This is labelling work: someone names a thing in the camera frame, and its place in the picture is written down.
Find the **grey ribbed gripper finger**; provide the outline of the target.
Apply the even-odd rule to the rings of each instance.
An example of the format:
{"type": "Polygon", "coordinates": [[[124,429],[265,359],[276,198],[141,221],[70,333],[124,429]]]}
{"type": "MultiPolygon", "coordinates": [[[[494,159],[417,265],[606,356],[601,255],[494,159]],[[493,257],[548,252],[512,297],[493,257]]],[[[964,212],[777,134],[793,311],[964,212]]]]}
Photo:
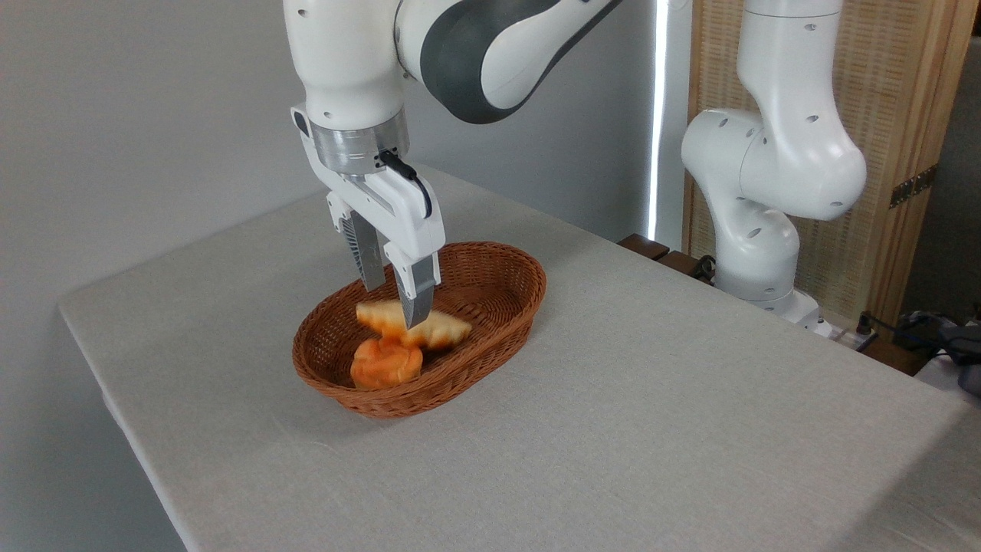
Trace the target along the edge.
{"type": "Polygon", "coordinates": [[[391,241],[383,251],[395,272],[405,327],[417,327],[430,317],[435,287],[441,283],[438,253],[413,258],[391,241]]]}
{"type": "Polygon", "coordinates": [[[372,292],[386,282],[377,231],[336,192],[326,197],[334,228],[346,238],[365,289],[372,292]]]}

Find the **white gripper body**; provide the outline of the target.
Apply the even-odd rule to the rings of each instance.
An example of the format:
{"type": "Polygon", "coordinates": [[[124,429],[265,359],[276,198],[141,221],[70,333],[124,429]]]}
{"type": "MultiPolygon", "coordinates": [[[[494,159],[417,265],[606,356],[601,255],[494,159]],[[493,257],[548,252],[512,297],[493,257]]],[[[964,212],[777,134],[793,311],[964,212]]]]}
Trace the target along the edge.
{"type": "Polygon", "coordinates": [[[322,128],[302,104],[292,107],[291,115],[316,176],[368,220],[378,237],[413,258],[445,244],[435,192],[400,157],[408,143],[403,113],[363,130],[322,128]]]}

